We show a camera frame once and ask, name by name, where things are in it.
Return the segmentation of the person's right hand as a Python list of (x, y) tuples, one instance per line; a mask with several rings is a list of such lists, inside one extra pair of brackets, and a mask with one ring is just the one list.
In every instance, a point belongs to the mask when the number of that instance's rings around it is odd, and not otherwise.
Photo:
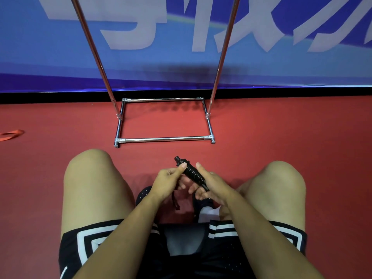
[(193, 183), (188, 190), (188, 193), (195, 194), (196, 199), (203, 200), (210, 198), (219, 205), (227, 206), (238, 192), (230, 187), (219, 175), (210, 172), (210, 182), (206, 183), (209, 191), (206, 192), (204, 188), (196, 183)]

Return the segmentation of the black ribbed rope handle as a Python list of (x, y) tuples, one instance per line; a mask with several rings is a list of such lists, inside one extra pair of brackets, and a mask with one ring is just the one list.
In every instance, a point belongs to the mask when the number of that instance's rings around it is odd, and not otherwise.
[(190, 161), (186, 159), (181, 159), (178, 156), (176, 156), (174, 160), (176, 161), (177, 166), (179, 166), (182, 163), (186, 163), (187, 167), (185, 171), (183, 172), (183, 174), (189, 179), (191, 179), (194, 183), (204, 188), (206, 192), (209, 191), (209, 188), (206, 185), (205, 179), (202, 177), (199, 171), (193, 165), (190, 164)]

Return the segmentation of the person's right forearm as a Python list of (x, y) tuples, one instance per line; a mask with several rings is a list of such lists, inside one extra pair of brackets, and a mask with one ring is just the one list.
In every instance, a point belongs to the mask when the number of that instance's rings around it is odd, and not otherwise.
[(235, 190), (223, 193), (244, 253), (257, 279), (324, 279), (293, 244)]

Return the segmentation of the person's left forearm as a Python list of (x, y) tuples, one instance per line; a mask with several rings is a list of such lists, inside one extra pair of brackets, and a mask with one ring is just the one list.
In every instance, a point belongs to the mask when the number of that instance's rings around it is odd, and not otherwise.
[(163, 201), (160, 195), (150, 192), (100, 244), (73, 279), (135, 279)]

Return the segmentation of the person's right black shoe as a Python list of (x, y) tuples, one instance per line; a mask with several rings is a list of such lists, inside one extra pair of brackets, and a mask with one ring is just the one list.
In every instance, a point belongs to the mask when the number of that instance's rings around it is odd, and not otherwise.
[(194, 213), (193, 223), (197, 223), (198, 215), (202, 207), (211, 206), (212, 208), (214, 208), (214, 202), (212, 199), (207, 198), (203, 200), (198, 200), (196, 199), (195, 194), (192, 194), (192, 204), (193, 204), (193, 213)]

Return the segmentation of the person's black shoe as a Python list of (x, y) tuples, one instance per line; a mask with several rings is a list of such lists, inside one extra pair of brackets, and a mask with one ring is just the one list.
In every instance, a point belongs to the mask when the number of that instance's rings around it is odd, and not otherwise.
[(212, 208), (214, 208), (214, 202), (212, 199), (207, 198), (203, 200), (198, 200), (196, 199), (195, 194), (192, 194), (192, 204), (193, 204), (193, 213), (194, 213), (193, 223), (197, 223), (198, 215), (202, 207), (211, 206)]
[(139, 194), (137, 195), (135, 205), (138, 206), (140, 202), (143, 200), (144, 197), (146, 197), (149, 192), (151, 191), (152, 186), (147, 186), (144, 189), (142, 189)]

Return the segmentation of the white sock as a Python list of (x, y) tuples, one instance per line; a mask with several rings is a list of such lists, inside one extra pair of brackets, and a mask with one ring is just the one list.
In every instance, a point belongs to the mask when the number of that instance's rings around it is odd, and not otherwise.
[(202, 207), (198, 215), (198, 223), (209, 223), (210, 221), (220, 221), (220, 208), (212, 208), (211, 206)]

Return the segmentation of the person's left black shoe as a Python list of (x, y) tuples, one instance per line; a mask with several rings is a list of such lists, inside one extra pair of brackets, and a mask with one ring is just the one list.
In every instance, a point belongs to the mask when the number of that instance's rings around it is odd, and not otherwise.
[(137, 195), (135, 205), (138, 206), (140, 202), (143, 200), (144, 197), (146, 197), (149, 192), (151, 191), (152, 186), (147, 186), (144, 189), (142, 189), (139, 194)]

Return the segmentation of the dark grey seat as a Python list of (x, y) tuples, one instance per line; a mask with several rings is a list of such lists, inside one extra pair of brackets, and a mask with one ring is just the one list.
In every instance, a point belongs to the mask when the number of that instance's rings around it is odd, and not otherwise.
[(159, 228), (165, 235), (171, 257), (189, 256), (201, 252), (209, 224), (160, 224)]

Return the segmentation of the person's right leg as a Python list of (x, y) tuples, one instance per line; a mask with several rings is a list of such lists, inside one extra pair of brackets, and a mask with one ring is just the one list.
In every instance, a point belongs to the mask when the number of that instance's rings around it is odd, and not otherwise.
[[(236, 190), (267, 221), (280, 222), (305, 231), (306, 185), (301, 174), (283, 161), (269, 163)], [(220, 217), (230, 217), (227, 206)]]

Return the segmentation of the person's leg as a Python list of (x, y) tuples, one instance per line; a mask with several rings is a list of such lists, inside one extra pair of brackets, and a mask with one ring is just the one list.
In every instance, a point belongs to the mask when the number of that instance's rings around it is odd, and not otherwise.
[[(267, 221), (280, 222), (305, 231), (306, 185), (301, 174), (283, 161), (269, 163), (236, 190)], [(220, 217), (230, 217), (227, 206)]]
[(68, 164), (63, 180), (61, 236), (109, 220), (125, 219), (135, 208), (128, 183), (110, 155), (86, 150)]

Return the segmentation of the black shorts with white stripes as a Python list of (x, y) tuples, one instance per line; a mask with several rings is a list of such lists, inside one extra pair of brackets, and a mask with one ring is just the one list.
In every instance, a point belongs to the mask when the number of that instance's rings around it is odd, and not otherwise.
[[(108, 220), (63, 234), (59, 246), (60, 279), (72, 279), (123, 220)], [(166, 227), (196, 228), (201, 241), (191, 254), (171, 255)], [(153, 224), (136, 279), (256, 279), (231, 220), (203, 224)]]

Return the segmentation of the person's left leg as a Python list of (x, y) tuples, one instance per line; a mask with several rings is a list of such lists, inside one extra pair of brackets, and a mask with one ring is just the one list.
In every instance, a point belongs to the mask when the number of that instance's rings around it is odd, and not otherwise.
[(68, 164), (63, 180), (61, 236), (109, 220), (125, 219), (135, 208), (128, 183), (110, 155), (86, 150)]

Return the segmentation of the blue banner with white print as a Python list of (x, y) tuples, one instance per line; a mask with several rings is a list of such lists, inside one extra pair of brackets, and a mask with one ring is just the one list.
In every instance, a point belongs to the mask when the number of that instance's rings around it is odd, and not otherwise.
[[(209, 89), (234, 0), (79, 0), (113, 90)], [(372, 0), (240, 0), (219, 87), (372, 85)], [(71, 0), (0, 0), (0, 93), (106, 90)]]

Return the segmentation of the chrome metal rack frame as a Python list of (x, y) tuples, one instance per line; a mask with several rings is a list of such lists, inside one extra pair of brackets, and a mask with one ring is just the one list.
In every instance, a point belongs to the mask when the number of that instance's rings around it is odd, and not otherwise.
[[(224, 38), (224, 42), (223, 42), (223, 46), (222, 46), (222, 50), (221, 50), (221, 56), (220, 56), (220, 60), (219, 60), (219, 63), (218, 63), (216, 77), (215, 77), (215, 81), (214, 81), (214, 85), (213, 85), (211, 98), (209, 100), (209, 106), (208, 107), (206, 106), (205, 99), (202, 98), (202, 97), (198, 97), (198, 98), (145, 98), (145, 99), (123, 98), (122, 101), (121, 101), (121, 107), (119, 108), (117, 103), (116, 103), (116, 99), (114, 97), (114, 94), (113, 94), (112, 88), (110, 86), (109, 80), (107, 78), (105, 69), (104, 69), (103, 64), (100, 60), (99, 53), (96, 49), (95, 43), (94, 43), (93, 38), (91, 36), (91, 33), (90, 33), (90, 30), (89, 30), (88, 24), (86, 22), (86, 18), (84, 16), (83, 10), (81, 8), (80, 2), (79, 2), (79, 0), (71, 0), (71, 3), (73, 5), (75, 13), (78, 17), (79, 23), (82, 27), (82, 30), (84, 32), (84, 35), (86, 37), (86, 40), (87, 40), (88, 45), (90, 47), (90, 50), (93, 54), (93, 57), (95, 59), (96, 65), (97, 65), (97, 68), (98, 68), (99, 73), (101, 75), (101, 78), (104, 82), (104, 85), (105, 85), (105, 88), (106, 88), (107, 93), (109, 95), (109, 98), (110, 98), (110, 100), (113, 103), (113, 106), (115, 108), (116, 116), (118, 118), (118, 126), (117, 126), (115, 140), (114, 140), (114, 147), (115, 148), (119, 148), (121, 144), (128, 144), (128, 143), (171, 142), (171, 141), (189, 141), (189, 140), (209, 140), (212, 144), (215, 144), (215, 142), (216, 142), (215, 135), (213, 133), (212, 126), (211, 126), (211, 121), (210, 121), (211, 109), (212, 109), (212, 105), (213, 105), (213, 102), (214, 102), (214, 99), (215, 99), (215, 96), (216, 96), (216, 92), (217, 92), (217, 89), (218, 89), (218, 85), (219, 85), (219, 82), (220, 82), (222, 69), (223, 69), (223, 66), (224, 66), (224, 62), (225, 62), (226, 53), (227, 53), (227, 50), (228, 50), (231, 34), (233, 32), (234, 22), (235, 22), (235, 18), (236, 18), (237, 12), (238, 12), (240, 0), (234, 0), (234, 2), (233, 2), (233, 6), (232, 6), (229, 22), (228, 22), (227, 29), (226, 29), (226, 34), (225, 34), (225, 38)], [(125, 105), (126, 104), (128, 104), (128, 103), (151, 103), (151, 102), (152, 103), (156, 103), (156, 102), (191, 102), (191, 101), (193, 101), (193, 102), (200, 101), (202, 103), (202, 109), (205, 113), (205, 119), (206, 119), (206, 122), (207, 122), (209, 135), (205, 135), (205, 136), (183, 136), (183, 137), (181, 137), (181, 136), (179, 136), (179, 137), (158, 137), (158, 138), (122, 138), (121, 137), (121, 132), (122, 132), (122, 128), (123, 128), (123, 125), (124, 125)]]

